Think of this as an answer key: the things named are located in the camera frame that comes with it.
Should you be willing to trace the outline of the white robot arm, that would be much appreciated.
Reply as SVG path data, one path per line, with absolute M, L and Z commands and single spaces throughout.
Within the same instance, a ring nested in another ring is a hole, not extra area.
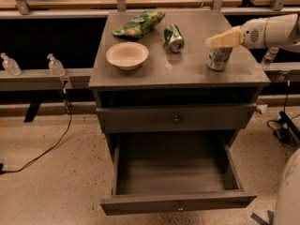
M 298 14 L 253 19 L 243 25 L 209 37 L 210 50 L 233 48 L 281 48 L 299 52 Z M 289 158 L 279 182 L 273 225 L 300 225 L 300 149 Z

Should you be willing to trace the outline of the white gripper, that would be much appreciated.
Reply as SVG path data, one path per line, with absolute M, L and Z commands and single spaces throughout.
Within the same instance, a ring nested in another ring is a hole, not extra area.
M 235 26 L 230 30 L 209 37 L 205 46 L 210 49 L 233 48 L 241 44 L 248 49 L 262 49 L 265 44 L 265 28 L 267 18 L 253 19 L 245 22 L 241 27 Z

